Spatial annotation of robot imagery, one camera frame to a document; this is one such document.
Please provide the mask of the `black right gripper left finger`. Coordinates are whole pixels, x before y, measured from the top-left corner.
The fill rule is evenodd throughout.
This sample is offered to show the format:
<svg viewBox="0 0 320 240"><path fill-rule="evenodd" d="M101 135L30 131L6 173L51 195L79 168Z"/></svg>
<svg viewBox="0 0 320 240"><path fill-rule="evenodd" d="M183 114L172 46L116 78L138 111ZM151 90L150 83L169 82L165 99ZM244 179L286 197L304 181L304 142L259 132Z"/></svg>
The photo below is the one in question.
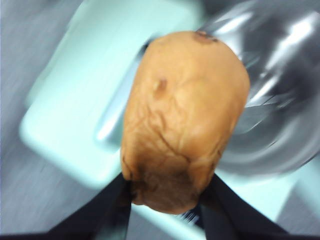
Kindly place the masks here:
<svg viewBox="0 0 320 240"><path fill-rule="evenodd" d="M130 182L120 173L48 233L54 240L124 240L130 213Z"/></svg>

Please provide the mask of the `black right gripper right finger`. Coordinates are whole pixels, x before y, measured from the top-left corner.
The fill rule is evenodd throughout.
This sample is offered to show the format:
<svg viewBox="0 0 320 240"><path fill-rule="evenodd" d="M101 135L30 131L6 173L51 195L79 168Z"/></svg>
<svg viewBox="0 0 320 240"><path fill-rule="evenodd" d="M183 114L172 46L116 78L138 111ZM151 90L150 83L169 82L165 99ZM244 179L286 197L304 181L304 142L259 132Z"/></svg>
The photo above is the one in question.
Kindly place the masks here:
<svg viewBox="0 0 320 240"><path fill-rule="evenodd" d="M289 240L290 234L269 220L216 174L200 197L208 240Z"/></svg>

